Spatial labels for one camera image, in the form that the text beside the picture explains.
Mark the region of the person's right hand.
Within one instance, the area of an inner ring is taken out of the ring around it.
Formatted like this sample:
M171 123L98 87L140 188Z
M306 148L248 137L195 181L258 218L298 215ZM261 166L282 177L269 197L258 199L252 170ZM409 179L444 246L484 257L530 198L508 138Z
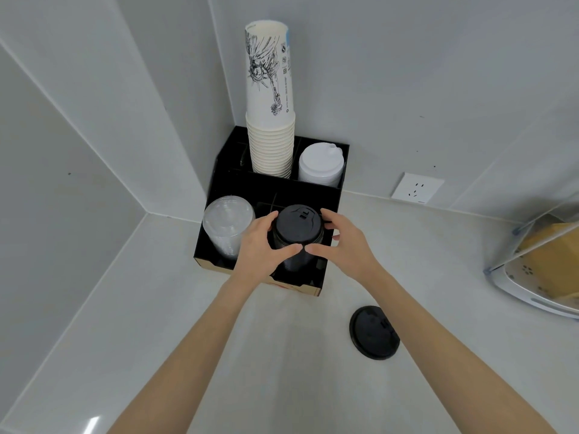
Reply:
M321 209L325 223L347 223L348 237L337 241L339 257L332 263L345 275L363 286L373 281L383 268L376 260L364 233L347 217L329 209Z

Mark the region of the person's left hand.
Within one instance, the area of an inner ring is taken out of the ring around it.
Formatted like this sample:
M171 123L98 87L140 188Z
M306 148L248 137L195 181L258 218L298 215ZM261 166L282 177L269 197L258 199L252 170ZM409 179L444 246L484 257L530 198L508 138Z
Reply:
M278 211L272 211L256 218L243 233L240 253L231 276L236 285L253 290L279 266L270 263L272 247L267 237L278 214Z

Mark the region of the stack of black cup lids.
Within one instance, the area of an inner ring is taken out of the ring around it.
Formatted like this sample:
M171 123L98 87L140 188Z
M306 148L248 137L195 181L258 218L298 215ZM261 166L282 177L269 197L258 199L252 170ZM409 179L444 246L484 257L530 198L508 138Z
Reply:
M285 207L274 220L271 233L274 247L281 249L292 244L302 245L302 250L283 262L285 270L298 272L314 259L305 251L305 245L322 242L324 226L318 211L304 204Z

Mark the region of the person's right forearm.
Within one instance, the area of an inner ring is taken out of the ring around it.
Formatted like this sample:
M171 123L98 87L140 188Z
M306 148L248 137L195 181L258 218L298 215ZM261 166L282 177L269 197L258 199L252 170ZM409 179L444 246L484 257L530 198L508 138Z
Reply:
M556 434L380 264L363 269L358 282L380 305L461 434Z

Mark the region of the person's left forearm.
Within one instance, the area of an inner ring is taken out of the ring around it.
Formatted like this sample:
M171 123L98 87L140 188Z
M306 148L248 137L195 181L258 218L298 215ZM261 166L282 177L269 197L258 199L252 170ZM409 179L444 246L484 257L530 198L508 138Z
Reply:
M235 322L265 275L236 269L107 434L186 434Z

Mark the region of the black cardboard organizer box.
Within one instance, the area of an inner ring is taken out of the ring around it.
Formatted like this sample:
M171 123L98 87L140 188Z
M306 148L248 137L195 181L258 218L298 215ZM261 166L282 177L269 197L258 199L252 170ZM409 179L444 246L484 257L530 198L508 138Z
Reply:
M308 146L320 142L334 144L342 149L344 167L337 187L298 180L301 153ZM312 207L319 214L321 208L336 212L342 194L349 150L350 145L346 143L297 137L294 141L290 178L258 174L252 170L247 128L236 125L216 157L206 207L220 197L240 196L252 205L257 218L301 203ZM234 260L221 256L204 227L200 227L194 258L201 268L224 274L231 274L235 266ZM283 264L280 264L263 283L319 297L327 263L327 259L313 256L313 261L298 272L287 271Z

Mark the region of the stack of clear plastic lids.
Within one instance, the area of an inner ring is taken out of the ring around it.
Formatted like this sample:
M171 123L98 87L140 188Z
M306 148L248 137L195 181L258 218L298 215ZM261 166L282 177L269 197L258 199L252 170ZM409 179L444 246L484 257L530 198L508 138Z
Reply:
M242 235L255 220L252 205L240 196L223 196L209 203L202 219L203 228L221 256L236 260Z

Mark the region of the stack of white cup lids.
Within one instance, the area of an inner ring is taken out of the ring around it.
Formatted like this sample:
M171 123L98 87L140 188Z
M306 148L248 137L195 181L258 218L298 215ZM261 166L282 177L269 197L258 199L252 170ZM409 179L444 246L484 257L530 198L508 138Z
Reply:
M300 155L298 180L338 187L345 161L343 150L333 143L319 142L308 146Z

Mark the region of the black cup lid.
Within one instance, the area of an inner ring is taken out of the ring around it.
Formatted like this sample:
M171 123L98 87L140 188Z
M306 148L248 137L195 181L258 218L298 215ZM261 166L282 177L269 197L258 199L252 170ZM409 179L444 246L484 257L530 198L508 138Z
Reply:
M349 334L352 343L365 357L386 360L393 357L401 340L379 306L363 306L351 316Z

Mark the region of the stack of white paper cups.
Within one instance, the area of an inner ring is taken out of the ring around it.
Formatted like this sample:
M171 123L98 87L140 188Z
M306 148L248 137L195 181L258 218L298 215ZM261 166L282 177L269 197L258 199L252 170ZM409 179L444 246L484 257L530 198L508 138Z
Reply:
M288 27L259 20L245 27L245 120L252 168L288 178L293 163L295 110Z

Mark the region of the clear plastic storage container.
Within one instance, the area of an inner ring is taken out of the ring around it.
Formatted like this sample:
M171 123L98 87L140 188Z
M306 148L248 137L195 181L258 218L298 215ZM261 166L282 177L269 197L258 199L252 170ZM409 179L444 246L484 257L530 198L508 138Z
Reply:
M484 274L516 299L579 322L579 191L516 227Z

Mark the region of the white wall socket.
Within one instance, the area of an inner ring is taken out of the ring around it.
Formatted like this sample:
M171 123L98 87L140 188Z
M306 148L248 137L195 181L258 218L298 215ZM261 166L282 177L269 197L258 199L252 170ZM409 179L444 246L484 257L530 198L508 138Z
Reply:
M391 198L416 204L427 204L439 188L443 179L404 172Z

